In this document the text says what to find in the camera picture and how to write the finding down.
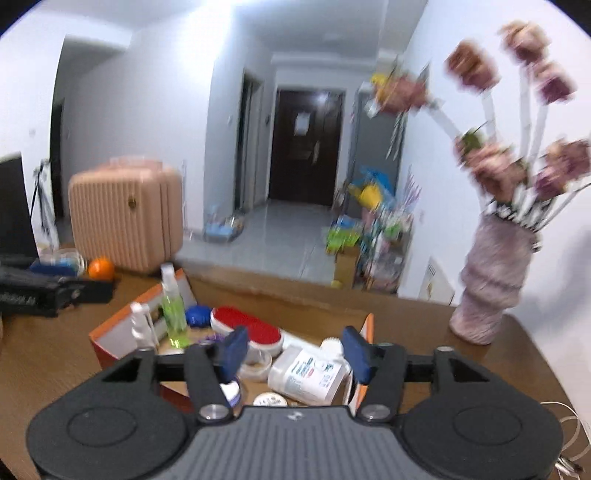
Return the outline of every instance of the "suitcase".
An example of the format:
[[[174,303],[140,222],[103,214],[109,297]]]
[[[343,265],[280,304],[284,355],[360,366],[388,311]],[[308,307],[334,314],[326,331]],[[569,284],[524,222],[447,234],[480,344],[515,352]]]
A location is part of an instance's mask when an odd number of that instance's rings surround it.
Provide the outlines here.
[[[183,181],[162,162],[112,159],[74,175],[68,195],[74,243],[86,259],[152,273],[183,246]]]

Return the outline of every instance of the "blue gripper fingertip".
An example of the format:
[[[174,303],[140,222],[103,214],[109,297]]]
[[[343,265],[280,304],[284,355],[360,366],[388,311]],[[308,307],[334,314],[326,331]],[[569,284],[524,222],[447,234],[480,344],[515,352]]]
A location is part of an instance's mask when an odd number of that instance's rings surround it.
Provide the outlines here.
[[[357,382],[362,385],[369,384],[372,379],[371,365],[369,364],[367,351],[369,344],[365,342],[364,338],[353,327],[345,328],[342,343],[345,360],[351,365]]]
[[[248,351],[248,331],[245,328],[234,330],[225,341],[221,361],[222,383],[234,380]]]

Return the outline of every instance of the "vase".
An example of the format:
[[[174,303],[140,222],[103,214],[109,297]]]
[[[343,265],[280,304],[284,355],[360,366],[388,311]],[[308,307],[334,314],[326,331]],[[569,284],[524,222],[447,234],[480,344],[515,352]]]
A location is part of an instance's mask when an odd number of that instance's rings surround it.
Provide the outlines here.
[[[483,215],[460,278],[462,301],[450,320],[458,337],[476,345],[495,339],[505,309],[519,303],[535,233],[496,215]]]

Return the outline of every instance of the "orange ball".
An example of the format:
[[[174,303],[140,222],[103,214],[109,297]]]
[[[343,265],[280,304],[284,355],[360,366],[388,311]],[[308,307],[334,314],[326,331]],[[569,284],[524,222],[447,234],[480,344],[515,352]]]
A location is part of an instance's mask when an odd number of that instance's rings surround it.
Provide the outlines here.
[[[100,257],[88,265],[88,276],[93,280],[113,281],[115,279],[115,266],[106,257]]]

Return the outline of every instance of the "dark brown door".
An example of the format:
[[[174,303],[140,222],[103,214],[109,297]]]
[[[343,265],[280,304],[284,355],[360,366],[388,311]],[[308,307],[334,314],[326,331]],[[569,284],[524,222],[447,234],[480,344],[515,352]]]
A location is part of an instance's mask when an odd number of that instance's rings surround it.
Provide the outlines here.
[[[51,134],[49,156],[51,163],[51,193],[53,194],[53,210],[56,220],[64,218],[64,201],[61,192],[61,117],[64,104],[61,103],[51,111]]]
[[[343,94],[277,92],[269,198],[332,205]]]

